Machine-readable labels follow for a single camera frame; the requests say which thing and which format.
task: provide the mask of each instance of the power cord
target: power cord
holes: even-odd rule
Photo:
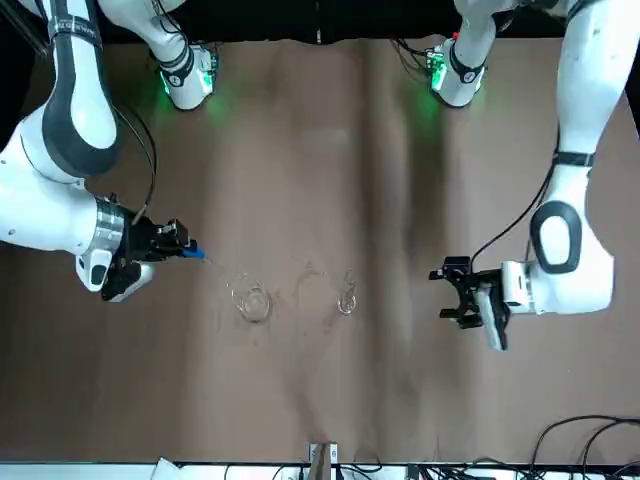
[[[429,72],[427,71],[426,64],[423,64],[418,58],[419,57],[418,54],[424,53],[424,52],[420,52],[415,49],[409,50],[410,47],[406,45],[406,43],[403,44],[397,39],[392,39],[389,41],[391,42],[391,46],[393,47],[396,54],[398,55],[398,59],[400,60],[400,64],[402,65],[402,68],[407,73],[407,75],[409,75],[409,78],[411,78],[414,82],[417,82],[417,83],[425,83]],[[405,53],[409,54],[411,61],[409,61],[405,57]]]
[[[518,225],[523,219],[524,217],[527,216],[527,214],[533,209],[533,207],[535,206],[536,202],[543,198],[547,188],[549,186],[549,182],[551,181],[551,175],[553,174],[553,164],[549,167],[549,170],[547,171],[547,174],[544,177],[544,180],[542,181],[542,185],[540,185],[540,188],[538,189],[538,192],[536,193],[536,195],[533,197],[533,200],[531,200],[531,203],[529,204],[529,206],[527,206],[527,208],[524,209],[524,211],[513,221],[511,222],[511,224],[505,228],[502,232],[500,232],[498,235],[496,235],[495,237],[493,237],[491,240],[489,240],[487,243],[485,243],[482,247],[480,247],[476,253],[473,254],[473,256],[471,257],[471,260],[469,261],[469,267],[471,269],[471,273],[473,273],[473,264],[476,260],[476,258],[478,258],[478,256],[484,252],[487,248],[489,248],[491,245],[493,245],[495,242],[497,242],[498,240],[500,240],[502,237],[504,237],[507,233],[509,233],[511,230],[513,230],[513,228]]]
[[[147,191],[147,196],[145,197],[142,207],[140,208],[140,210],[138,210],[135,217],[133,218],[133,221],[131,222],[132,225],[136,225],[140,221],[140,218],[142,218],[142,216],[145,214],[145,212],[149,208],[149,205],[151,204],[151,200],[153,198],[153,193],[155,192],[156,174],[158,172],[158,152],[156,149],[156,144],[153,139],[153,136],[151,135],[151,132],[147,128],[147,125],[144,123],[140,115],[138,115],[138,113],[133,108],[128,107],[128,110],[133,114],[133,116],[136,118],[138,123],[140,123],[140,125],[144,129],[145,134],[147,135],[147,138],[149,139],[149,143],[151,145],[151,150],[152,150],[151,154],[149,153],[149,149],[147,148],[146,144],[142,140],[142,137],[138,133],[138,130],[133,126],[133,124],[131,123],[131,121],[129,121],[126,115],[122,113],[115,105],[113,105],[113,109],[116,111],[116,114],[120,119],[120,121],[124,123],[131,130],[136,140],[138,140],[138,143],[140,144],[140,147],[142,148],[142,151],[144,152],[144,155],[147,158],[149,167],[151,168],[151,182],[149,184],[149,190]]]
[[[347,466],[347,465],[336,465],[336,480],[344,479],[344,475],[342,475],[342,470],[346,470],[347,472],[357,473],[358,475],[365,478],[365,480],[373,480],[365,471],[360,470],[358,468],[354,468],[352,466]]]

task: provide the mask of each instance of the green led light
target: green led light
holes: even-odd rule
[[[434,92],[439,92],[444,83],[444,77],[447,76],[447,67],[442,64],[431,75],[431,89]]]
[[[162,84],[164,85],[164,91],[167,95],[169,95],[169,85],[167,85],[167,81],[164,79],[164,75],[160,72],[160,78],[162,79]]]

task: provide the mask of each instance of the black cable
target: black cable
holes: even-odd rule
[[[362,467],[360,467],[358,465],[355,465],[355,463],[351,464],[349,466],[352,467],[352,468],[355,468],[356,470],[359,470],[359,471],[361,471],[363,473],[376,473],[376,472],[379,472],[380,470],[382,470],[382,462],[380,461],[380,457],[378,457],[377,455],[376,455],[376,462],[378,464],[374,468],[371,468],[371,469],[362,468]]]
[[[273,477],[271,478],[271,480],[276,480],[276,477],[284,469],[284,467],[285,465],[282,465],[281,467],[279,467],[278,470],[276,470],[276,473],[273,474]]]
[[[634,425],[637,424],[640,426],[639,418],[633,418],[633,417],[623,418],[623,417],[614,417],[612,415],[580,415],[577,417],[569,417],[564,420],[560,420],[558,422],[552,423],[551,425],[546,427],[538,437],[538,441],[536,442],[536,446],[533,450],[533,454],[531,455],[531,462],[529,463],[529,472],[530,473],[533,472],[533,469],[535,468],[536,460],[538,458],[538,453],[540,451],[540,447],[542,445],[544,438],[549,434],[549,432],[551,432],[553,429],[558,428],[562,425],[579,422],[583,420],[608,420],[610,422],[626,421],[626,422],[629,422],[630,424],[634,424]]]
[[[133,220],[131,222],[132,225],[135,225],[135,224],[138,223],[138,221],[140,220],[142,215],[144,215],[144,213],[146,212],[147,208],[149,207],[149,204],[151,203],[151,199],[153,198],[153,192],[155,191],[155,188],[156,188],[156,170],[157,170],[157,165],[158,165],[158,159],[157,159],[157,156],[156,156],[157,152],[155,151],[155,143],[152,142],[152,148],[154,149],[154,158],[152,159],[151,154],[149,154],[149,150],[147,149],[147,146],[145,145],[144,141],[142,140],[142,137],[140,136],[140,134],[138,133],[136,128],[131,124],[129,119],[115,105],[113,106],[113,109],[116,111],[116,114],[118,115],[120,120],[122,122],[124,122],[124,124],[127,127],[129,127],[129,129],[131,130],[133,135],[138,140],[138,143],[140,144],[140,147],[142,148],[142,151],[144,152],[145,156],[147,157],[147,161],[149,162],[149,167],[151,167],[151,183],[149,185],[149,190],[147,192],[147,196],[145,198],[144,204],[142,205],[140,210],[138,210],[138,212],[136,213],[135,217],[133,218]],[[149,132],[148,129],[146,128],[146,125],[144,124],[144,122],[142,122],[142,125],[143,125],[143,128],[145,128],[145,131]]]
[[[557,133],[556,133],[556,148],[554,150],[554,157],[557,154],[559,148],[560,148],[560,127],[558,126]],[[542,195],[540,195],[540,198],[538,199],[538,203],[536,204],[536,210],[540,205],[542,205],[542,202],[547,196],[548,189],[549,189],[549,183],[547,183],[547,185],[544,187],[544,191],[542,192]],[[523,260],[524,263],[527,263],[529,261],[530,252],[531,252],[531,238],[527,237],[527,248],[524,251],[524,260]]]
[[[188,40],[188,38],[187,38],[187,35],[182,30],[182,28],[180,28],[180,26],[173,20],[173,18],[171,18],[171,16],[167,12],[167,10],[164,8],[164,5],[162,5],[162,0],[155,0],[154,3],[158,6],[158,9],[160,10],[159,12],[156,10],[156,13],[158,13],[158,15],[163,15],[164,18],[166,18],[167,21],[171,24],[171,26],[173,28],[175,28],[175,30],[173,32],[170,31],[170,30],[167,30],[167,27],[165,27],[164,23],[162,22],[162,20],[160,20],[160,28],[162,28],[162,30],[164,30],[165,33],[168,33],[169,35],[173,35],[174,33],[177,33],[178,35],[180,35],[184,39],[185,43],[187,43],[189,45],[204,45],[204,44],[207,44],[207,43],[211,43],[211,42],[207,42],[207,41],[190,42]],[[216,48],[221,43],[222,42],[214,42]]]
[[[484,252],[487,248],[489,248],[491,245],[493,245],[495,242],[497,242],[498,240],[500,240],[502,237],[504,237],[507,233],[509,233],[516,225],[518,225],[522,219],[524,217],[527,216],[527,214],[531,211],[531,209],[535,206],[536,202],[538,201],[538,199],[544,194],[544,192],[546,192],[549,181],[551,180],[551,174],[553,173],[553,164],[549,167],[549,170],[547,171],[547,175],[544,177],[544,180],[542,182],[542,185],[540,185],[540,188],[538,189],[538,192],[536,193],[536,195],[533,197],[533,200],[531,201],[531,203],[529,204],[529,206],[527,208],[524,209],[524,211],[518,216],[518,218],[516,218],[513,222],[511,222],[511,224],[505,228],[502,232],[500,232],[498,235],[496,235],[495,237],[493,237],[491,240],[489,240],[487,243],[485,243],[482,247],[480,247],[476,253],[473,254],[473,256],[471,257],[471,260],[469,261],[469,267],[471,269],[471,273],[473,273],[473,263],[475,262],[476,258],[478,257],[478,255],[480,255],[482,252]]]
[[[162,30],[164,30],[165,33],[168,33],[170,35],[173,35],[174,33],[178,33],[180,34],[180,36],[186,39],[187,36],[184,34],[182,29],[178,26],[176,22],[173,21],[173,18],[171,18],[169,16],[169,13],[167,13],[167,11],[165,10],[164,5],[162,5],[162,0],[155,0],[154,4],[157,5],[158,8],[160,9],[160,12],[156,11],[156,13],[158,13],[159,15],[163,15],[163,17],[167,19],[167,21],[171,24],[173,28],[175,28],[175,30],[173,32],[167,30],[167,27],[164,26],[164,22],[162,22],[162,19],[160,19],[160,28],[162,28]]]
[[[348,472],[355,472],[359,475],[362,475],[366,480],[373,480],[369,475],[367,475],[365,472],[358,470],[357,468],[353,468],[347,465],[336,465],[336,471],[339,472],[340,470],[346,470]]]
[[[394,40],[398,43],[398,45],[400,45],[404,50],[406,50],[411,55],[417,55],[417,56],[426,58],[427,52],[412,48],[411,46],[409,46],[409,44],[404,38],[395,38]]]
[[[424,83],[427,77],[426,66],[419,64],[419,62],[418,63],[414,62],[413,65],[410,64],[408,60],[405,58],[405,56],[402,54],[402,51],[400,50],[400,46],[397,43],[395,43],[393,40],[390,40],[390,42],[391,42],[391,46],[393,47],[396,54],[398,55],[398,59],[400,60],[400,64],[402,65],[402,68],[407,73],[409,78],[411,78],[411,80],[413,80],[414,82]]]
[[[153,157],[153,170],[156,172],[156,175],[157,175],[158,174],[158,149],[156,148],[156,141],[153,139],[153,135],[151,135],[151,132],[147,127],[147,124],[144,122],[144,120],[142,120],[142,117],[140,116],[140,114],[136,112],[133,107],[129,105],[125,105],[124,107],[127,110],[129,110],[129,112],[133,115],[136,121],[142,126],[142,129],[144,130],[145,135],[149,139],[149,144],[151,145],[151,155]]]
[[[629,462],[629,463],[627,463],[626,465],[624,465],[624,466],[620,467],[620,468],[619,468],[618,470],[616,470],[615,472],[613,472],[613,476],[614,476],[614,477],[619,477],[619,476],[620,476],[620,474],[621,474],[622,472],[624,472],[625,470],[628,470],[628,469],[630,469],[631,467],[635,467],[635,466],[638,466],[638,465],[640,465],[640,460],[634,460],[633,462]]]
[[[602,435],[604,432],[606,432],[607,430],[613,428],[613,427],[617,427],[618,425],[631,425],[634,427],[640,427],[640,420],[636,421],[629,421],[626,419],[620,419],[620,420],[616,420],[613,421],[611,423],[608,423],[606,425],[603,425],[602,427],[600,427],[589,439],[589,441],[587,442],[587,444],[584,447],[583,450],[583,454],[582,454],[582,474],[586,475],[587,473],[587,461],[588,461],[588,457],[589,457],[589,451],[591,450],[591,446],[593,445],[593,442],[596,441],[596,439]]]

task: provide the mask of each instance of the glass cup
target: glass cup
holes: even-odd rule
[[[233,303],[242,318],[251,323],[264,322],[269,318],[271,298],[258,280],[245,273],[227,284],[227,287],[231,289]]]

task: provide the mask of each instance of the white robot link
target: white robot link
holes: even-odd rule
[[[142,3],[129,5],[135,9]],[[203,253],[177,220],[155,225],[142,210],[134,214],[85,190],[84,179],[108,171],[118,154],[93,1],[24,4],[47,21],[56,78],[47,101],[17,125],[0,153],[0,240],[75,255],[86,288],[119,301],[151,280],[153,262],[201,258]],[[184,42],[183,35],[174,38]],[[181,62],[169,62],[159,46],[154,54],[171,63],[167,71],[181,78],[182,86],[173,87],[174,102],[193,108],[206,96],[202,84],[184,73],[195,53],[185,43],[173,51]]]
[[[567,24],[557,79],[558,140],[529,225],[535,260],[474,272],[473,257],[447,257],[431,272],[431,279],[450,281],[460,297],[458,308],[440,316],[462,328],[484,327],[496,350],[507,348],[513,314],[588,313],[611,303],[614,260],[589,225],[585,200],[598,142],[640,38],[637,0],[455,0],[463,17],[459,35],[428,57],[433,93],[444,104],[464,107],[472,100],[496,36],[494,14],[523,4],[565,17]]]

